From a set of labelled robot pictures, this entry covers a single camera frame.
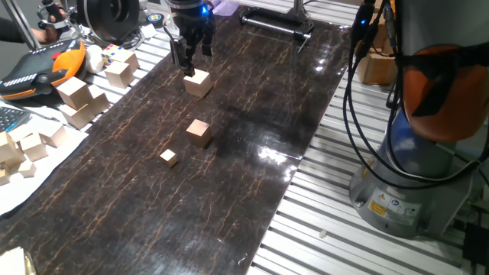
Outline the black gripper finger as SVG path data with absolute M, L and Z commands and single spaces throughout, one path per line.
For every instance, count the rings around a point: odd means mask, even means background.
M 173 37 L 170 39 L 170 47 L 173 63 L 179 67 L 185 76 L 194 76 L 195 69 L 192 64 L 192 55 L 187 53 L 187 42 L 184 37 Z
M 215 35 L 213 24 L 203 24 L 202 27 L 202 54 L 210 57 L 212 55 L 212 40 Z

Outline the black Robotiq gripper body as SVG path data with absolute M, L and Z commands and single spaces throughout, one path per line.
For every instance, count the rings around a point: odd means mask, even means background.
M 190 40 L 197 34 L 197 41 L 211 42 L 215 35 L 214 5 L 208 0 L 166 0 L 180 34 Z

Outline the person's bare hand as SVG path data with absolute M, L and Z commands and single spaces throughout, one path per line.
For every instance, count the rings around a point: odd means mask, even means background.
M 60 3 L 54 3 L 57 7 L 58 12 L 61 14 L 63 19 L 66 19 L 66 12 L 64 8 L 60 6 Z M 52 44 L 60 39 L 61 34 L 57 29 L 47 27 L 45 30 L 38 30 L 35 28 L 31 29 L 34 36 L 37 38 L 40 44 Z

